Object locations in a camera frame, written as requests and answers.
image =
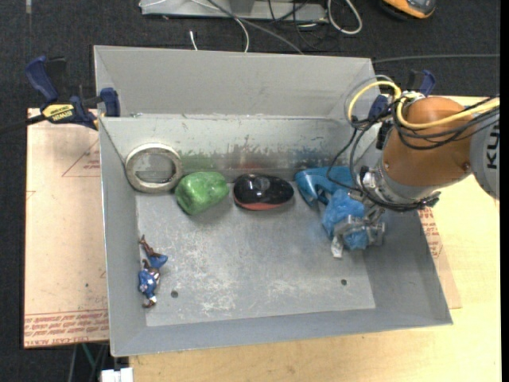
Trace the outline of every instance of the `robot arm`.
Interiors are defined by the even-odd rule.
[[[367,89],[383,85],[394,92],[387,105],[377,105],[377,112],[370,111],[366,119],[358,120],[352,114],[355,101]],[[405,212],[433,206],[439,189],[471,173],[487,193],[499,198],[498,96],[463,107],[444,97],[401,92],[386,78],[358,90],[345,104],[345,115],[354,127],[347,145],[353,142],[350,164],[335,168],[348,168],[352,181],[345,185],[344,180],[334,181],[325,174],[327,179],[341,184],[330,202],[325,202],[327,208],[322,217],[335,257],[341,257],[343,248],[364,249],[381,244],[386,228],[379,219],[386,209]],[[354,153],[363,133],[377,123],[382,126],[376,146],[355,162]],[[314,188],[313,180],[301,182],[299,174],[296,181],[301,193],[312,194],[309,187]],[[347,188],[350,200],[346,197]]]
[[[379,162],[359,172],[364,190],[381,204],[412,205],[473,172],[498,198],[498,98],[492,102],[474,107],[476,112],[442,97],[421,97],[402,106]]]

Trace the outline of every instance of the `computer mouse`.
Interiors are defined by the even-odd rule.
[[[233,198],[242,208],[263,211],[277,208],[293,197],[292,185],[265,174],[243,174],[233,185]]]

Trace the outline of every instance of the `blue toy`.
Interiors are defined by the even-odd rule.
[[[143,307],[149,308],[156,304],[157,299],[155,290],[161,279],[161,272],[159,269],[168,261],[168,256],[156,253],[145,240],[145,235],[142,236],[139,242],[145,249],[147,259],[144,259],[143,269],[138,272],[139,286],[138,289],[148,299],[147,303],[143,303]]]
[[[348,195],[353,186],[350,169],[337,166],[329,169],[320,167],[295,174],[295,182],[302,197],[309,206],[321,202],[326,205],[321,223],[329,239],[333,241],[334,255],[340,242],[347,249],[365,249],[370,243],[363,222],[364,204]]]

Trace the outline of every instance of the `green object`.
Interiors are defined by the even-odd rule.
[[[191,173],[175,188],[177,202],[189,215],[209,209],[225,198],[230,189],[221,173]]]

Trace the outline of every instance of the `small figurine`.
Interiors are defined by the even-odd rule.
[[[149,244],[146,242],[145,235],[143,235],[142,238],[140,239],[140,244],[145,249],[145,253],[149,258],[149,263],[151,267],[160,269],[168,260],[168,256],[153,251],[153,248],[151,248]]]
[[[161,278],[161,272],[159,269],[166,263],[168,256],[156,253],[145,241],[145,235],[142,236],[139,243],[145,249],[148,260],[144,259],[142,261],[143,269],[138,272],[138,289],[149,300],[147,303],[143,303],[143,307],[149,308],[154,306],[157,302],[154,291],[156,290]]]

